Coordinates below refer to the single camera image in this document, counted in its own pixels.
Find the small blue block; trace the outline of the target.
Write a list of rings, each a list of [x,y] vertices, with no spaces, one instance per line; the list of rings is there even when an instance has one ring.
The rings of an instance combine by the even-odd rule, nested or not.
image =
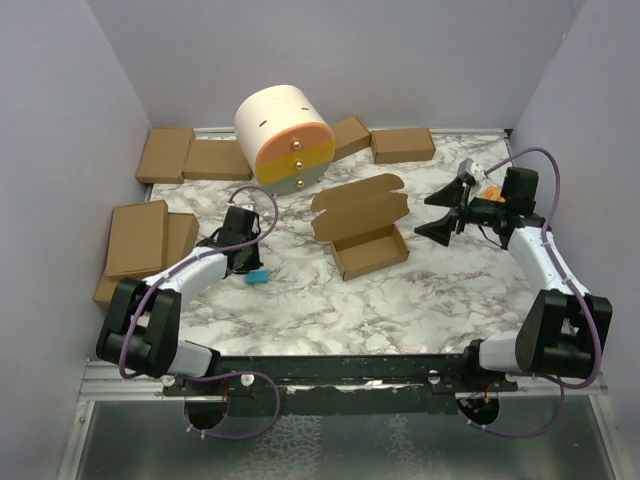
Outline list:
[[[252,270],[245,275],[244,280],[247,285],[266,284],[270,280],[270,274],[264,269]]]

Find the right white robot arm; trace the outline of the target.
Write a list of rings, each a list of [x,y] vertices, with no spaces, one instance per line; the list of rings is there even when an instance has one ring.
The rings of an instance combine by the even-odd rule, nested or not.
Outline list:
[[[496,372],[590,379],[604,350],[611,303],[574,279],[545,219],[535,213],[537,172],[508,168],[498,200],[477,196],[485,177],[478,163],[464,160],[454,180],[424,200],[447,208],[447,214],[414,230],[443,246],[468,224],[492,230],[535,296],[516,335],[474,340],[465,348],[461,383],[481,391],[494,381]]]

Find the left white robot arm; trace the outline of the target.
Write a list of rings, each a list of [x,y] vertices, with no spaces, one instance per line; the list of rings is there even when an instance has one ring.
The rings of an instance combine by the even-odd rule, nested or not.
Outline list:
[[[119,281],[98,336],[97,357],[123,364],[134,376],[186,376],[195,392],[214,392],[221,380],[215,365],[220,353],[179,339],[181,311],[213,284],[259,269],[260,233],[258,213],[231,206],[222,226],[184,259],[143,280]]]

